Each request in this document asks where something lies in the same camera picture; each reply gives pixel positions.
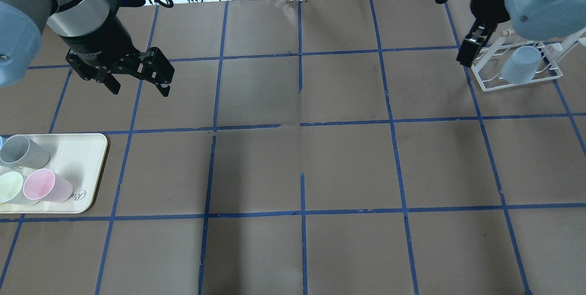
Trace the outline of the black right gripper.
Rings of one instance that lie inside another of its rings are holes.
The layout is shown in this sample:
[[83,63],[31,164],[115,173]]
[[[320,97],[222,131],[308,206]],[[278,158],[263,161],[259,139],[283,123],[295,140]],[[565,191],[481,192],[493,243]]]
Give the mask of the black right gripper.
[[498,25],[510,20],[504,0],[471,0],[470,10],[475,22],[464,37],[456,57],[460,65],[468,68],[488,44]]

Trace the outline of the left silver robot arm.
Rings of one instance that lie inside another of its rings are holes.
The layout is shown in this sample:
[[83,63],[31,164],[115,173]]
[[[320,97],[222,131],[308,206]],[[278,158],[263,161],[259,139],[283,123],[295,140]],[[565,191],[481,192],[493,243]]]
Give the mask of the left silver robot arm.
[[[153,0],[166,8],[172,0]],[[66,62],[82,80],[101,83],[113,94],[116,75],[130,75],[153,84],[167,97],[174,67],[163,52],[137,49],[117,17],[121,7],[140,7],[145,0],[0,0],[0,84],[23,78],[40,50],[49,27],[69,47]]]

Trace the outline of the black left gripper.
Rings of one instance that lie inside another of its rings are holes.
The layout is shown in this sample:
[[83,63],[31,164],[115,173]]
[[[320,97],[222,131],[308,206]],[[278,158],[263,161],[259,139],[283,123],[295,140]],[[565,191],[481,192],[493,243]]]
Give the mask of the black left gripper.
[[150,82],[161,96],[168,97],[174,67],[158,47],[137,49],[117,16],[108,16],[93,32],[66,37],[70,48],[65,60],[82,80],[95,80],[118,95],[121,84],[115,75],[130,75]]

